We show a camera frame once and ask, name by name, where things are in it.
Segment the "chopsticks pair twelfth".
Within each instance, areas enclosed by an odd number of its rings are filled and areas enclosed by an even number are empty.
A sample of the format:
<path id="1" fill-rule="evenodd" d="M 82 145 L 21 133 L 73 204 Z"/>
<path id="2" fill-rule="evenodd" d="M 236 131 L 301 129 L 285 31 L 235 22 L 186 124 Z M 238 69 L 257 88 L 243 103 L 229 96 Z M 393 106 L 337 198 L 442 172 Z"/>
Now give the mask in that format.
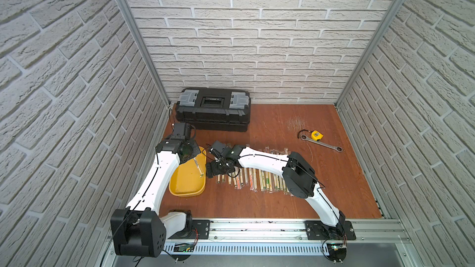
<path id="1" fill-rule="evenodd" d="M 241 187 L 244 188 L 245 185 L 246 185 L 244 168 L 241 168 L 241 169 L 240 169 L 239 178 L 240 178 Z"/>

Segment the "chopsticks pair thirteenth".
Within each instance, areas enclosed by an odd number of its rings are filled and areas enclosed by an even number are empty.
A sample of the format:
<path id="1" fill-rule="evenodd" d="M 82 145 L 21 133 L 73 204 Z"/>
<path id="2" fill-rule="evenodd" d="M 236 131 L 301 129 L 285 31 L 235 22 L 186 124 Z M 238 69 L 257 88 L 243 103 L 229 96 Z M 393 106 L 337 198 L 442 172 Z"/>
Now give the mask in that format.
<path id="1" fill-rule="evenodd" d="M 235 183 L 235 188 L 238 189 L 238 190 L 241 190 L 242 186 L 241 186 L 241 179 L 239 177 L 239 174 L 236 174 L 235 178 L 233 180 L 234 180 L 234 183 Z"/>

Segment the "yellow plastic storage box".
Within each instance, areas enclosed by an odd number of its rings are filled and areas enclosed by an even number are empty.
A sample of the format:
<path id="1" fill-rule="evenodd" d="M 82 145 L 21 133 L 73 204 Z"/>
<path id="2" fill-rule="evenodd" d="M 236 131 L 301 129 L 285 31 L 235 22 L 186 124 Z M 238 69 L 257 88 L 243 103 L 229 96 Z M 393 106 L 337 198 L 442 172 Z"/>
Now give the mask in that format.
<path id="1" fill-rule="evenodd" d="M 169 191 L 177 197 L 194 197 L 200 195 L 205 190 L 207 154 L 204 148 L 200 147 L 200 154 L 196 157 L 204 172 L 202 178 L 199 177 L 199 171 L 194 163 L 194 158 L 184 164 L 180 164 L 173 173 L 169 182 Z"/>

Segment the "chopsticks pair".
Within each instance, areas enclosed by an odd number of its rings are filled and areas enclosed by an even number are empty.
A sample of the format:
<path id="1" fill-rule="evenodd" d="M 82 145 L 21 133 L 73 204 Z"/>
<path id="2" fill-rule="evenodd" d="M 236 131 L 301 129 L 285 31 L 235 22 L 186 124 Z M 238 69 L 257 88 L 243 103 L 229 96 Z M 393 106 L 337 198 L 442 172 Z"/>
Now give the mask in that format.
<path id="1" fill-rule="evenodd" d="M 254 192 L 257 192 L 257 179 L 256 179 L 256 172 L 254 168 L 250 168 L 250 182 L 251 187 Z"/>
<path id="2" fill-rule="evenodd" d="M 263 178 L 262 171 L 259 170 L 259 183 L 261 192 L 265 191 L 265 179 Z"/>
<path id="3" fill-rule="evenodd" d="M 284 186 L 283 186 L 283 179 L 282 179 L 282 177 L 281 177 L 281 176 L 277 176 L 277 179 L 278 179 L 278 184 L 279 184 L 280 190 L 281 190 L 282 192 L 284 192 L 285 189 L 284 189 Z"/>
<path id="4" fill-rule="evenodd" d="M 273 193 L 272 174 L 269 172 L 266 172 L 266 183 L 268 191 Z"/>
<path id="5" fill-rule="evenodd" d="M 284 193 L 285 193 L 286 195 L 289 195 L 290 192 L 289 192 L 288 187 L 287 187 L 286 184 L 283 184 L 283 188 L 284 188 Z"/>
<path id="6" fill-rule="evenodd" d="M 272 177 L 273 177 L 273 191 L 274 192 L 279 192 L 280 191 L 280 183 L 279 183 L 279 180 L 278 180 L 278 176 L 276 174 L 272 174 Z"/>
<path id="7" fill-rule="evenodd" d="M 263 182 L 263 190 L 264 190 L 265 192 L 268 192 L 267 178 L 266 178 L 266 173 L 265 173 L 265 171 L 262 171 L 262 182 Z"/>

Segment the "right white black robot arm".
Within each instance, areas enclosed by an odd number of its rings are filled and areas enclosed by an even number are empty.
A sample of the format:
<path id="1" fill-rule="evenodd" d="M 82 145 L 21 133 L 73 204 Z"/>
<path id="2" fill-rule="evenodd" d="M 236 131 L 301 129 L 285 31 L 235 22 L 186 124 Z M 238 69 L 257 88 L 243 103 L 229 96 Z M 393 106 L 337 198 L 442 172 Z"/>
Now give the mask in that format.
<path id="1" fill-rule="evenodd" d="M 306 200 L 317 213 L 331 238 L 345 236 L 345 215 L 323 193 L 315 170 L 299 153 L 276 155 L 243 145 L 228 147 L 218 141 L 210 147 L 209 152 L 215 159 L 206 165 L 207 177 L 232 174 L 236 168 L 254 168 L 281 176 L 289 192 Z"/>

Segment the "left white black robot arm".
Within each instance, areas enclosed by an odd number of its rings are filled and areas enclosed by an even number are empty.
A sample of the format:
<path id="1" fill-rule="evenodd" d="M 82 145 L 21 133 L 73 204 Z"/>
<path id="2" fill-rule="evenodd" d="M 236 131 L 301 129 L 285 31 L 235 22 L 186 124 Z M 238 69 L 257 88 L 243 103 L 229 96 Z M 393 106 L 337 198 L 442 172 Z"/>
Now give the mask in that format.
<path id="1" fill-rule="evenodd" d="M 177 148 L 171 146 L 171 140 L 157 146 L 153 164 L 138 192 L 125 209 L 115 210 L 110 219 L 116 255 L 158 257 L 171 236 L 199 236 L 190 211 L 172 211 L 163 217 L 159 213 L 175 170 L 200 153 L 193 140 L 181 142 Z"/>

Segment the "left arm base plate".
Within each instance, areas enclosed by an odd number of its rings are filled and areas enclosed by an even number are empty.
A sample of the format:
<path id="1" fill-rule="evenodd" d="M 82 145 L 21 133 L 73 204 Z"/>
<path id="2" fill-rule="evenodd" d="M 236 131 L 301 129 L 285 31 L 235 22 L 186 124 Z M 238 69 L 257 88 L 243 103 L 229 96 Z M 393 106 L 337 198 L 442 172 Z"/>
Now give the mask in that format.
<path id="1" fill-rule="evenodd" d="M 210 220 L 197 220 L 193 219 L 192 226 L 189 232 L 182 230 L 178 233 L 173 234 L 168 239 L 175 240 L 208 240 L 210 234 Z"/>

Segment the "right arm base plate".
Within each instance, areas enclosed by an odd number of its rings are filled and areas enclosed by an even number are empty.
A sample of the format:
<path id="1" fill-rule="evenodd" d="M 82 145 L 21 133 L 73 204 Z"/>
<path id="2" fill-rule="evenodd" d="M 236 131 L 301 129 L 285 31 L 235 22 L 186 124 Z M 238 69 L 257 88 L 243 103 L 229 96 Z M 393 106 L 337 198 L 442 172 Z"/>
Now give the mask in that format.
<path id="1" fill-rule="evenodd" d="M 351 221 L 344 221 L 343 226 L 330 227 L 318 220 L 304 221 L 309 241 L 340 240 L 346 238 L 355 241 L 356 234 Z"/>

